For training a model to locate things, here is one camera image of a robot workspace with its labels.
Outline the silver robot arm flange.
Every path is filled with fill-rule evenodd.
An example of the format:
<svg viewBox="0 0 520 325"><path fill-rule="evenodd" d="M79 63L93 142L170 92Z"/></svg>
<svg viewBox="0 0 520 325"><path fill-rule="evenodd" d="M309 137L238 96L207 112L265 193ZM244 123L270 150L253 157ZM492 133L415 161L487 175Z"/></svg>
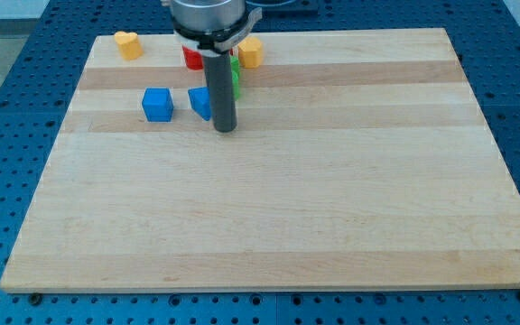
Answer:
<svg viewBox="0 0 520 325"><path fill-rule="evenodd" d="M183 47L217 57L237 47L263 18L245 0L170 0L173 33Z"/></svg>

